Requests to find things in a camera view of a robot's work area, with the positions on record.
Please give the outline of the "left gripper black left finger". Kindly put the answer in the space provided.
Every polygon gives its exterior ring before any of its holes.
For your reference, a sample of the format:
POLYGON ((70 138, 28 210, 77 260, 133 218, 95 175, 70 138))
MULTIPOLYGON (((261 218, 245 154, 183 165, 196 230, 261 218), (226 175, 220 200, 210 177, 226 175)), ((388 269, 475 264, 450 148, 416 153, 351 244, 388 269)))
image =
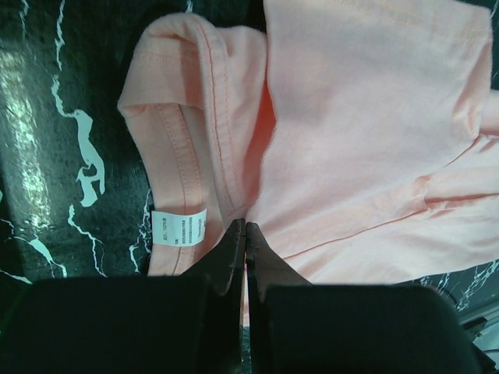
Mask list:
POLYGON ((4 373, 231 373, 241 357, 246 224, 180 276, 28 287, 1 334, 4 373))

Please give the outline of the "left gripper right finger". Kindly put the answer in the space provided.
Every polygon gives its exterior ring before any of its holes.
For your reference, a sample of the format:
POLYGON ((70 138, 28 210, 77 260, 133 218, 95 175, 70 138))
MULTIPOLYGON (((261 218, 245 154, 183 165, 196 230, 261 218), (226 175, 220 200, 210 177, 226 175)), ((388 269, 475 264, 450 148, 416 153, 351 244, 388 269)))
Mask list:
POLYGON ((493 361, 435 290, 313 285, 246 226, 255 373, 492 373, 493 361))

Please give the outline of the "pink t-shirt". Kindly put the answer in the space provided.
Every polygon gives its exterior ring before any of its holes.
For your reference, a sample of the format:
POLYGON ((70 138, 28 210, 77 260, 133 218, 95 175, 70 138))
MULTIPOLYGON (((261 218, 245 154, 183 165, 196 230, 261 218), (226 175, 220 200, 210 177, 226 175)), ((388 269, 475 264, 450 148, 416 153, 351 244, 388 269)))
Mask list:
POLYGON ((235 219, 308 281, 396 284, 498 258, 488 8, 266 1, 265 32, 163 16, 118 108, 154 199, 148 273, 235 219))

